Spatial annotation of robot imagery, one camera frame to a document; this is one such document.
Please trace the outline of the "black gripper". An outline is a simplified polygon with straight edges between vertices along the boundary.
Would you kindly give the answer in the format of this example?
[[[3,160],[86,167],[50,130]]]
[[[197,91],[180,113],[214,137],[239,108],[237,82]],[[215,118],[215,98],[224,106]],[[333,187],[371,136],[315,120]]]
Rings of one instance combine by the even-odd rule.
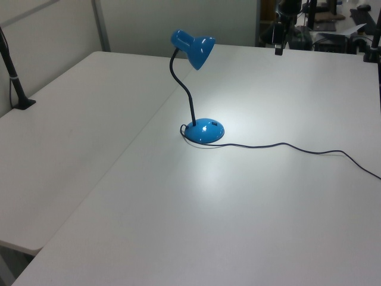
[[[273,25],[272,44],[275,45],[275,55],[283,55],[283,46],[286,44],[287,25],[275,22]]]

